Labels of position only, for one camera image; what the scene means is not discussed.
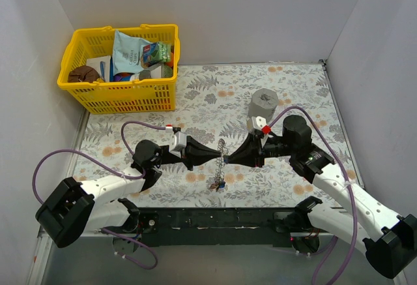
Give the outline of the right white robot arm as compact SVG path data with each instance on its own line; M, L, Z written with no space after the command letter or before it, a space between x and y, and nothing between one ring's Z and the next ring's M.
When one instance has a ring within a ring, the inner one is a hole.
M333 198L344 212L325 207L315 198L299 203L282 221L302 231L322 229L355 248L382 276L393 279L416 259L416 217L402 216L352 183L334 157L316 146L311 128L299 115L283 120L280 136L262 117L248 121L248 136L227 164L260 168L267 158L288 157L293 171Z

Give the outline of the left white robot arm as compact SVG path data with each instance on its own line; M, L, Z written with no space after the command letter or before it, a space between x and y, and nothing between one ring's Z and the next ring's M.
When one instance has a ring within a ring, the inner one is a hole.
M103 228L135 233L143 221L128 195L155 185L164 164L182 163L192 170L220 156L220 151L181 132L173 135L169 145L142 140L136 145L131 166L123 172L87 181L62 180L35 218L59 248L71 245L84 232Z

